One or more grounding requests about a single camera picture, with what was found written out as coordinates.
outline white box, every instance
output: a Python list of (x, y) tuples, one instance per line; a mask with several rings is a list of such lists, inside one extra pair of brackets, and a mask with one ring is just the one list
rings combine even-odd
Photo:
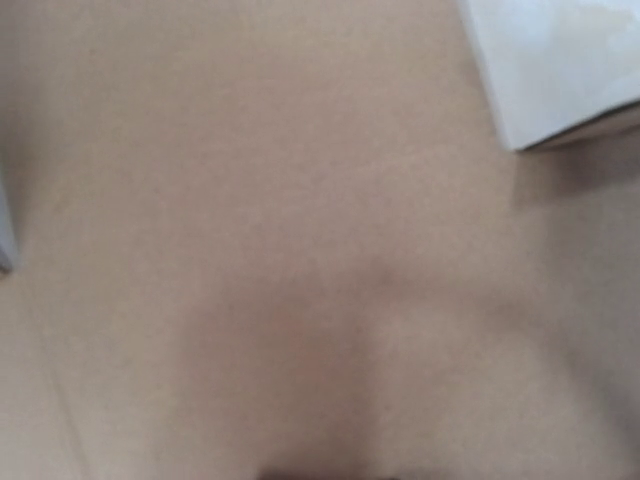
[(512, 150), (640, 125), (640, 0), (459, 0)]

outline white object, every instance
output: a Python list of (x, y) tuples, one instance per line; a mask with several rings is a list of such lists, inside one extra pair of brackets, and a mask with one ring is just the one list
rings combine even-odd
[(640, 124), (640, 0), (459, 2), (507, 148)]
[(18, 262), (18, 248), (11, 225), (7, 196), (0, 177), (0, 269), (13, 270)]

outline beige surface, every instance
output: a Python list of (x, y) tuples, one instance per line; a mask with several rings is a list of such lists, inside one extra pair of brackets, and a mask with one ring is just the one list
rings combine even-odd
[(3, 8), (1, 478), (637, 467), (638, 139), (503, 153), (453, 2)]

